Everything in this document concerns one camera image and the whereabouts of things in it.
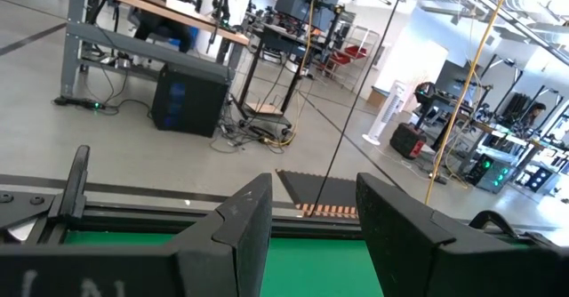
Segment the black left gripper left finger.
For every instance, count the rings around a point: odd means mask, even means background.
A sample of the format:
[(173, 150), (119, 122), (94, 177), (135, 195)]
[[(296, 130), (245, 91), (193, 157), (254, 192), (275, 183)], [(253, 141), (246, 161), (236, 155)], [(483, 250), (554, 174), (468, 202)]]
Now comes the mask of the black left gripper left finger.
[(0, 249), (0, 297), (259, 297), (272, 222), (262, 173), (162, 245)]

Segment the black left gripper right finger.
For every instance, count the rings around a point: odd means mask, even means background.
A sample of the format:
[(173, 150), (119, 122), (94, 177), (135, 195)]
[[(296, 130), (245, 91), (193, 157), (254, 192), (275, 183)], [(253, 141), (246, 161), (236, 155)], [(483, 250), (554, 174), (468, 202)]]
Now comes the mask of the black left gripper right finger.
[(356, 201), (385, 297), (569, 297), (569, 247), (497, 212), (462, 223), (370, 173)]

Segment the green table mat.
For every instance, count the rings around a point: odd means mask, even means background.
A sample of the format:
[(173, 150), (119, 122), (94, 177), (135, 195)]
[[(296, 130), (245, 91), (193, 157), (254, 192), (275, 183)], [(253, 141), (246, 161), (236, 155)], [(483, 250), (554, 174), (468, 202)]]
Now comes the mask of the green table mat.
[(384, 297), (362, 240), (272, 238), (260, 297)]

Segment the black striped floor mat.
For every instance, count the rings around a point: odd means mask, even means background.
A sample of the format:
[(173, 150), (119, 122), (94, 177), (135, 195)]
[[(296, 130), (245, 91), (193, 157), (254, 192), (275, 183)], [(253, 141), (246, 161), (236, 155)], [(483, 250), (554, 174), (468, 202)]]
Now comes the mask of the black striped floor mat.
[(305, 217), (358, 219), (355, 181), (284, 170), (276, 175)]

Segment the black and red box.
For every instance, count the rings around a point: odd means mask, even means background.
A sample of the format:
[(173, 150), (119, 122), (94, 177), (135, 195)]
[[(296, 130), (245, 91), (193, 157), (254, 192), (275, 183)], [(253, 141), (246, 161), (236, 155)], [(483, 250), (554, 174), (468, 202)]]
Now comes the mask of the black and red box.
[(423, 130), (416, 128), (414, 124), (400, 123), (393, 132), (389, 145), (402, 157), (415, 159), (426, 142), (427, 136)]

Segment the computer tower with green lights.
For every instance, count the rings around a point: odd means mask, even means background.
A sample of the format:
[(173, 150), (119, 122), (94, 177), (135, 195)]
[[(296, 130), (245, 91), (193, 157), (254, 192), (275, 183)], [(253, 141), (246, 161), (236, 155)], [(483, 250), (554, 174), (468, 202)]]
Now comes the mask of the computer tower with green lights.
[(501, 152), (476, 155), (466, 172), (466, 181), (475, 188), (498, 194), (516, 170), (516, 158)]

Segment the white tower fan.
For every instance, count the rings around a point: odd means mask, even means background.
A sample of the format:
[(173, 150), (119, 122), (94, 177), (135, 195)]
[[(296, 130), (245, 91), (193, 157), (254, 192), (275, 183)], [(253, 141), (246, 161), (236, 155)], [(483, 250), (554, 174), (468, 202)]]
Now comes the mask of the white tower fan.
[(395, 81), (392, 84), (388, 98), (383, 102), (383, 105), (374, 120), (369, 132), (363, 134), (362, 138), (374, 146), (379, 146), (380, 136), (390, 118), (396, 114), (403, 105), (403, 98), (405, 96), (406, 85), (400, 81)]

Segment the black computer tower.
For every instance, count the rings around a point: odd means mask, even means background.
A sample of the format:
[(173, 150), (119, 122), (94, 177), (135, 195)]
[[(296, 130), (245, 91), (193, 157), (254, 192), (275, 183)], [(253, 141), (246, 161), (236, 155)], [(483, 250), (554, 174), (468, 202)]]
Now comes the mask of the black computer tower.
[(220, 64), (165, 64), (150, 110), (156, 128), (212, 137), (230, 84), (231, 72)]

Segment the computer tower with blue lights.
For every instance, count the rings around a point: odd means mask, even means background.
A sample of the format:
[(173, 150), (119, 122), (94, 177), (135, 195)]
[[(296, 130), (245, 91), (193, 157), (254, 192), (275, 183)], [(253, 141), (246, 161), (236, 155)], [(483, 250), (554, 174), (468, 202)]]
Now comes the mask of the computer tower with blue lights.
[(549, 196), (553, 194), (559, 180), (560, 175), (555, 169), (540, 165), (524, 186), (538, 195)]

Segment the person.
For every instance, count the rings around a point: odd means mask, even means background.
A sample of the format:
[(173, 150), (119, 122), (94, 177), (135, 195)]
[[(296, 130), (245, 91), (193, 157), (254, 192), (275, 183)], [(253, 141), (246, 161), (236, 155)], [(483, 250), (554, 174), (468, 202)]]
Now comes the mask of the person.
[(189, 26), (176, 20), (168, 19), (162, 15), (142, 10), (140, 12), (139, 26), (134, 38), (146, 41), (151, 34), (155, 34), (160, 28), (167, 28), (175, 39), (180, 41), (179, 52), (187, 53), (192, 46), (192, 38)]
[(524, 127), (531, 128), (534, 124), (535, 119), (546, 109), (547, 109), (547, 107), (545, 104), (543, 104), (541, 102), (534, 103), (529, 108), (528, 112), (526, 113), (526, 115), (523, 119)]

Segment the black standing desk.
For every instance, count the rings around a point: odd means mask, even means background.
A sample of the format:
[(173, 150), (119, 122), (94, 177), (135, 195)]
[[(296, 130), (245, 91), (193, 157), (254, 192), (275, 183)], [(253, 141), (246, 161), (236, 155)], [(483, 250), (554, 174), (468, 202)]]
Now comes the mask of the black standing desk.
[(269, 109), (269, 104), (264, 100), (253, 105), (251, 103), (247, 103), (246, 99), (254, 72), (257, 68), (258, 61), (260, 60), (260, 54), (264, 48), (268, 47), (276, 48), (282, 52), (294, 54), (295, 56), (300, 56), (302, 52), (306, 52), (308, 54), (307, 58), (311, 60), (315, 52), (323, 52), (325, 50), (325, 44), (312, 40), (307, 41), (305, 39), (301, 39), (297, 36), (288, 34), (285, 30), (278, 28), (277, 26), (269, 24), (264, 24), (262, 29), (255, 28), (253, 33), (260, 39), (259, 46), (257, 51), (253, 54), (251, 65), (245, 77), (243, 89), (236, 103), (237, 108), (241, 112), (245, 121), (261, 120), (280, 124), (286, 129), (291, 130), (293, 128), (293, 124), (285, 117), (285, 111), (288, 109), (293, 93), (301, 80), (301, 67), (297, 67), (293, 72), (293, 79), (288, 86), (287, 92), (279, 108), (272, 105), (272, 109)]

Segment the black power strip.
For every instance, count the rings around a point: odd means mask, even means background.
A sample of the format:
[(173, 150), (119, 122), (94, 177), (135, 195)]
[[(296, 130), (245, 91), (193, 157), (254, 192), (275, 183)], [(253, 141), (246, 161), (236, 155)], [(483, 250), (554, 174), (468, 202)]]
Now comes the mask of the black power strip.
[(72, 106), (79, 106), (79, 107), (83, 107), (83, 108), (87, 108), (87, 109), (93, 109), (93, 110), (100, 110), (100, 109), (106, 108), (106, 106), (103, 103), (95, 101), (95, 100), (71, 98), (71, 97), (65, 97), (65, 96), (56, 97), (52, 102), (57, 106), (72, 105)]

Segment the grey workbench with wooden top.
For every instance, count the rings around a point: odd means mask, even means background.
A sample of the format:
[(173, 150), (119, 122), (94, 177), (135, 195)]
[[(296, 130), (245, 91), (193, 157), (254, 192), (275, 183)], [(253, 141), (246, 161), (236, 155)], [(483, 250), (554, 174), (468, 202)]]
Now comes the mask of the grey workbench with wooden top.
[[(187, 26), (199, 28), (221, 38), (222, 43), (231, 43), (230, 66), (234, 68), (240, 59), (240, 48), (249, 44), (249, 39), (241, 33), (232, 33), (218, 28), (213, 19), (197, 12), (185, 13), (173, 10), (162, 0), (114, 0), (133, 8), (153, 12), (157, 15), (176, 20)], [(139, 55), (153, 60), (172, 63), (190, 61), (188, 55), (175, 52), (156, 44), (145, 43), (139, 39), (99, 28), (85, 20), (84, 4), (86, 0), (68, 0), (66, 38), (64, 42), (63, 64), (60, 74), (60, 96), (72, 97), (78, 68), (87, 61), (80, 56), (81, 43), (100, 44), (130, 55)]]

